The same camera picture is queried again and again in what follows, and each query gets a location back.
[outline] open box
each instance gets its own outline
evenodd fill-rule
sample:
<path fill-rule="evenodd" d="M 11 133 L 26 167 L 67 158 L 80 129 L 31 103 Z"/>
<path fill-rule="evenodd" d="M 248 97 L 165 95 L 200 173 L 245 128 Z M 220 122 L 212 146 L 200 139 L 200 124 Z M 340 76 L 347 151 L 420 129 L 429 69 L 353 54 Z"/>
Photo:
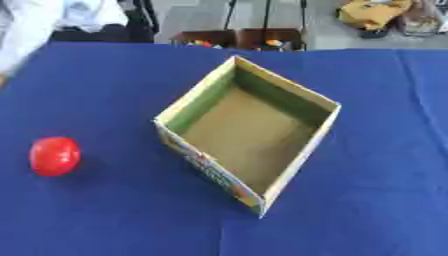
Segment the open box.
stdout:
<path fill-rule="evenodd" d="M 340 108 L 234 56 L 154 122 L 167 145 L 261 218 Z"/>

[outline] metal stand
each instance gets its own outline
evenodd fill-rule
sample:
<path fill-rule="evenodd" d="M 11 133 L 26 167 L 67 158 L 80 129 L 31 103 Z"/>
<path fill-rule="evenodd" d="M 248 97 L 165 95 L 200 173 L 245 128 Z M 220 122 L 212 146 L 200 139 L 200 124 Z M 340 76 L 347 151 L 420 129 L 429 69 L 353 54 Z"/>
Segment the metal stand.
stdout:
<path fill-rule="evenodd" d="M 266 46 L 266 32 L 269 26 L 269 18 L 271 14 L 271 5 L 272 0 L 266 1 L 266 8 L 264 11 L 264 20 L 263 20 L 263 30 L 261 31 L 261 42 L 260 46 Z"/>
<path fill-rule="evenodd" d="M 230 0 L 229 2 L 229 13 L 227 14 L 226 23 L 224 24 L 224 30 L 229 29 L 230 19 L 232 18 L 233 11 L 235 10 L 237 0 Z"/>
<path fill-rule="evenodd" d="M 302 46 L 304 51 L 306 51 L 308 48 L 304 39 L 307 34 L 306 31 L 306 8 L 308 7 L 307 5 L 308 5 L 307 0 L 300 0 L 300 11 L 301 11 L 300 15 L 302 16 L 302 29 L 300 31 L 300 34 L 302 36 Z"/>
<path fill-rule="evenodd" d="M 236 4 L 237 4 L 237 0 L 230 0 L 229 12 L 227 14 L 226 22 L 224 24 L 224 30 L 227 30 L 229 28 L 230 19 L 232 18 Z M 269 27 L 271 5 L 272 5 L 272 0 L 266 0 L 266 8 L 265 8 L 265 13 L 264 13 L 263 28 L 262 28 L 262 32 L 261 32 L 261 42 L 260 42 L 260 45 L 263 47 L 267 46 L 266 45 L 266 34 L 267 34 L 267 29 Z M 307 0 L 300 0 L 300 11 L 301 11 L 300 15 L 302 16 L 302 29 L 301 29 L 302 35 L 306 34 L 306 8 L 307 8 L 307 5 L 308 5 Z M 307 45 L 303 40 L 302 40 L 302 45 L 303 45 L 303 49 L 306 51 Z"/>
<path fill-rule="evenodd" d="M 151 30 L 155 34 L 160 32 L 159 20 L 154 11 L 154 6 L 151 0 L 134 0 L 134 5 L 139 11 L 142 12 L 146 19 L 149 20 L 151 24 Z"/>

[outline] yellow bag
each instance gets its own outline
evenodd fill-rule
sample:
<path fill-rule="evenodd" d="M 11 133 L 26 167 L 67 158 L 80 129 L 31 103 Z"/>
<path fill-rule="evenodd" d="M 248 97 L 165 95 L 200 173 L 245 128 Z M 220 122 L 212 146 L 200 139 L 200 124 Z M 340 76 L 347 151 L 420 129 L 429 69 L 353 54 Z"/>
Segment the yellow bag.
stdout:
<path fill-rule="evenodd" d="M 391 0 L 385 3 L 351 0 L 340 8 L 338 19 L 357 28 L 377 30 L 406 12 L 411 5 L 412 0 Z"/>

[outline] hand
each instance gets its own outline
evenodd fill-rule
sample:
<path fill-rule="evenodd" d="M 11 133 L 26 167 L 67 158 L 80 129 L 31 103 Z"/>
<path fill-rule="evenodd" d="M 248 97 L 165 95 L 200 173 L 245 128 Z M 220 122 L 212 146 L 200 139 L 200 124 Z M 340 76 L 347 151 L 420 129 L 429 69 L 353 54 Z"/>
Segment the hand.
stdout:
<path fill-rule="evenodd" d="M 7 76 L 5 74 L 0 73 L 0 88 L 6 86 Z"/>

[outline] person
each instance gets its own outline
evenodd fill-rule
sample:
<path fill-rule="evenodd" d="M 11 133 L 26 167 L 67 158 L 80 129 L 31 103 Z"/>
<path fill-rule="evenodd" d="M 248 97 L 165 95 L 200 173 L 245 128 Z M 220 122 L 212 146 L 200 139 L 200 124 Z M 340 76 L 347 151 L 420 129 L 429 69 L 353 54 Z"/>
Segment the person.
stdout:
<path fill-rule="evenodd" d="M 0 87 L 49 40 L 126 41 L 116 0 L 0 0 Z"/>

